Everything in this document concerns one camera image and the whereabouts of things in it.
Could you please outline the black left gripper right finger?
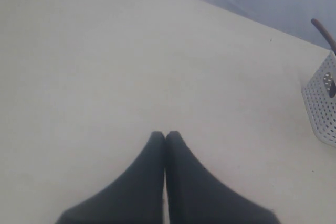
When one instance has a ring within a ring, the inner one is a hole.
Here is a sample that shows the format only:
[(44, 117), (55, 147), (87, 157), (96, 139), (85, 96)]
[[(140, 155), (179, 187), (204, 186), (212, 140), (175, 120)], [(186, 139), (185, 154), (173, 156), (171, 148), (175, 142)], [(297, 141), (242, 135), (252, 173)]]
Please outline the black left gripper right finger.
[(170, 223), (279, 223), (276, 215), (231, 190), (213, 176), (178, 131), (166, 144)]

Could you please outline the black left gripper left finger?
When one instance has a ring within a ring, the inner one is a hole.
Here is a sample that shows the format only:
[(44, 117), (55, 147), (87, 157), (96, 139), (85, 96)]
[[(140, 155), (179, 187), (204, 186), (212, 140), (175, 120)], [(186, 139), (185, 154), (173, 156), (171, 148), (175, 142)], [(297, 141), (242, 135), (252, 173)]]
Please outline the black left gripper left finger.
[(64, 211), (57, 223), (163, 223), (164, 169), (165, 138), (155, 131), (114, 182)]

